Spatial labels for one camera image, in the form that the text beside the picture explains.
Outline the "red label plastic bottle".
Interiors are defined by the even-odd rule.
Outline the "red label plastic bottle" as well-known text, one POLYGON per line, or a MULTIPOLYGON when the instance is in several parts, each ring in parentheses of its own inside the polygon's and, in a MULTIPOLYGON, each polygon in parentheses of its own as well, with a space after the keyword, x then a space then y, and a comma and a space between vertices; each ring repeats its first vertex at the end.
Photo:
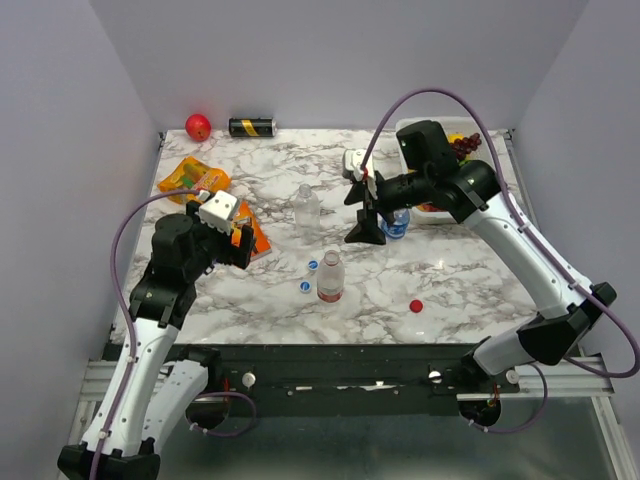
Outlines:
POLYGON ((340 255, 335 250, 325 253, 319 262, 316 292, 324 302, 335 303, 342 297, 344 291, 345 267, 340 255))

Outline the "red bottle cap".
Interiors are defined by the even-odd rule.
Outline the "red bottle cap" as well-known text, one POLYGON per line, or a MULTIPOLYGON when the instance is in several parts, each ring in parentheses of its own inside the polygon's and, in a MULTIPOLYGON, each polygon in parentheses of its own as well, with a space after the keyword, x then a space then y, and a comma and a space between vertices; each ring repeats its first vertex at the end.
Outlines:
POLYGON ((419 313, 423 310, 423 303, 420 300, 414 299, 410 302, 409 308, 414 313, 419 313))

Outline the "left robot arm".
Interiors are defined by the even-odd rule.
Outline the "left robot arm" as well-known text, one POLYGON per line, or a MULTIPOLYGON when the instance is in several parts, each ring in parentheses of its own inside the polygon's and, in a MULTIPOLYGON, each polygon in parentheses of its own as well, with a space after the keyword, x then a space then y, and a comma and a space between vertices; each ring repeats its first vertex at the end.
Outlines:
POLYGON ((190 348, 171 363, 166 358, 196 299, 196 281, 217 264, 249 265, 253 229, 245 225, 232 238, 240 205, 224 191, 201 192, 185 213, 156 222, 149 264, 120 303, 127 334, 105 397, 80 443, 59 455, 67 478, 156 478, 162 447, 188 406, 220 387, 217 352, 190 348))

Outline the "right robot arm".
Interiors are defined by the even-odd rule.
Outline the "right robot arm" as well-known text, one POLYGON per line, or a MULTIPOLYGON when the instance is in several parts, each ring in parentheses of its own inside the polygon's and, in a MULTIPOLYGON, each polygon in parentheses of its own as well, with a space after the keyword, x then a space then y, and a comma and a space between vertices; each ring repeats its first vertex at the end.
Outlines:
POLYGON ((532 320, 481 341, 465 356, 459 370, 462 384, 480 392, 515 366, 558 364, 595 325, 600 308, 616 299, 614 288, 607 282, 594 284, 577 271, 564 278, 566 262, 549 260, 554 252, 549 243, 531 238, 536 228, 513 196, 502 192, 494 169, 482 160, 459 164, 440 123, 410 124, 396 138, 409 168, 406 174, 386 179, 361 164, 364 151, 343 155, 343 176, 352 184, 344 202, 362 205, 346 242, 385 244, 378 220, 390 220, 402 208, 429 203, 447 211, 492 248, 536 306, 532 320))

